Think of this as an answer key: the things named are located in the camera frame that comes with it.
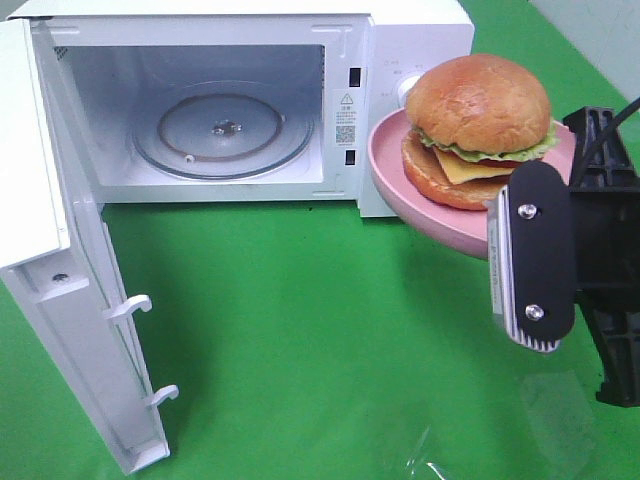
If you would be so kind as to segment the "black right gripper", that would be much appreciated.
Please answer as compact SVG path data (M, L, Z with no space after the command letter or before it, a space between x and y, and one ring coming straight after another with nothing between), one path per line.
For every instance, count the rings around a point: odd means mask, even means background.
M574 299L585 303L582 314L603 368L596 399L624 408L639 406L638 173L618 132L628 117L583 107L562 120L575 136Z

